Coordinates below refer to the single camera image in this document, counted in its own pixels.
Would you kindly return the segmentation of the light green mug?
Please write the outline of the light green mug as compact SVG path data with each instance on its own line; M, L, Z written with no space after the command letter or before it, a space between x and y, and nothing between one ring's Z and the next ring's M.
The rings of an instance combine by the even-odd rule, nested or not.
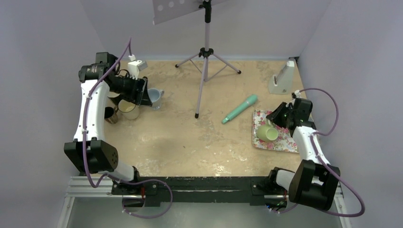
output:
M278 138L278 130L271 122L267 122L257 128L256 136L264 142L275 141Z

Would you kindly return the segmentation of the dark blue mug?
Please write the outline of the dark blue mug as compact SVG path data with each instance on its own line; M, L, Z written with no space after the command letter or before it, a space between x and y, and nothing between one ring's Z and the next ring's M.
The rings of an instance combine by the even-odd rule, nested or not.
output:
M120 94L115 93L115 92L109 92L107 97L109 98L109 100L114 104L114 105L118 105L119 102L122 100Z

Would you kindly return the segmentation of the brown mug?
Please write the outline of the brown mug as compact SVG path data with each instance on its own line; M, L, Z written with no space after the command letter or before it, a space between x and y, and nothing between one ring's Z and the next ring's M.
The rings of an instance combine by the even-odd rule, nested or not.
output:
M113 107L106 107L104 112L104 120L110 124L118 122L117 109Z

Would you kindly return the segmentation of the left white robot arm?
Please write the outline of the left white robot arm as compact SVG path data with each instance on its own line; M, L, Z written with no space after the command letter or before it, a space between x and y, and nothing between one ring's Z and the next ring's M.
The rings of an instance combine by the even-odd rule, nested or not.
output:
M135 105L152 105L147 94L148 79L139 77L147 62L134 55L129 59L125 76L119 75L120 58L108 52L98 52L95 63L81 67L79 121L73 140L64 144L64 153L88 178L97 173L108 175L124 182L123 188L129 194L137 194L142 187L137 169L119 161L117 149L106 142L104 134L110 92Z

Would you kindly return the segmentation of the grey blue mug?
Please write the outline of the grey blue mug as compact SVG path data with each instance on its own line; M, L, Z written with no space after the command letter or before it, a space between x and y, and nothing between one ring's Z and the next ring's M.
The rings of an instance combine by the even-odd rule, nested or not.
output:
M151 108L154 110L158 110L162 105L162 96L164 95L164 90L157 88L149 88L148 95L152 102Z

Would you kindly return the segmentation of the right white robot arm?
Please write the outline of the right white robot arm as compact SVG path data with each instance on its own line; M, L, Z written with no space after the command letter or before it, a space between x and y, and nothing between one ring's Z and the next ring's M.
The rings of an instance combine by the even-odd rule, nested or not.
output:
M338 186L338 179L332 172L340 174L340 170L330 165L318 145L313 145L318 140L314 135L317 128L309 119L312 108L310 100L294 98L290 103L282 102L266 116L268 124L289 130L301 157L296 172L279 167L272 169L267 188L272 193L285 189L291 202L328 211Z

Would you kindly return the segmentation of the cream mug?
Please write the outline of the cream mug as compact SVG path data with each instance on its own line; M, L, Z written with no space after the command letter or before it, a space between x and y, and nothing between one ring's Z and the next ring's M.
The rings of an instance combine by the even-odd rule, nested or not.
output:
M139 106L125 100L118 103L118 109L127 120L135 120L140 115Z

